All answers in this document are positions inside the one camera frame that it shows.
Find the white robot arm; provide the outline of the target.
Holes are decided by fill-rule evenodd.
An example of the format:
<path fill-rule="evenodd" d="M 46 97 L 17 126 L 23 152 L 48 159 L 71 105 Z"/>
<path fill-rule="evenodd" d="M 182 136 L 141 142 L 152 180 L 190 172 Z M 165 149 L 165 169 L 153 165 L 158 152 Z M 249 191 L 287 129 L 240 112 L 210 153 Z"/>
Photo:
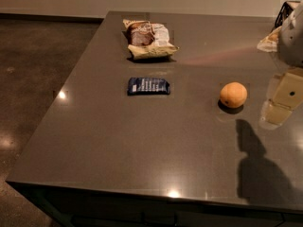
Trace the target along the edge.
<path fill-rule="evenodd" d="M 285 63 L 303 66 L 303 2 L 283 21 L 278 35 L 279 58 Z"/>

